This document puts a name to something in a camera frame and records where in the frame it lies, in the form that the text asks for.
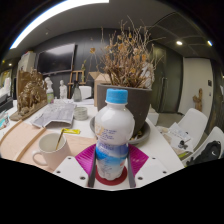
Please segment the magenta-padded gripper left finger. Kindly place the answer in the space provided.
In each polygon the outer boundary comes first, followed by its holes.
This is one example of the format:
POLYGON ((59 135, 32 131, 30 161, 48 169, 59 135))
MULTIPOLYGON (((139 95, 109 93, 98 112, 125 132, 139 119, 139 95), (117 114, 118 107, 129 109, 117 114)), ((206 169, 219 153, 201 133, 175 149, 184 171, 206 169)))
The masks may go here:
POLYGON ((95 145, 76 156, 67 156, 54 174, 81 187, 94 187, 96 174, 95 145))

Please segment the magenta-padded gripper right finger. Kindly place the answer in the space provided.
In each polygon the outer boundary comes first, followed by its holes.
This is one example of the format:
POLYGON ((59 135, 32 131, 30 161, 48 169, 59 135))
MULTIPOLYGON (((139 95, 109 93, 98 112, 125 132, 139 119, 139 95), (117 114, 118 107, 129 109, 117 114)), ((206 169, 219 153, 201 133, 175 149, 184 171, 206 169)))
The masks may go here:
POLYGON ((129 146, 127 162, 131 188, 146 186, 170 174, 158 158, 146 155, 133 145, 129 146))

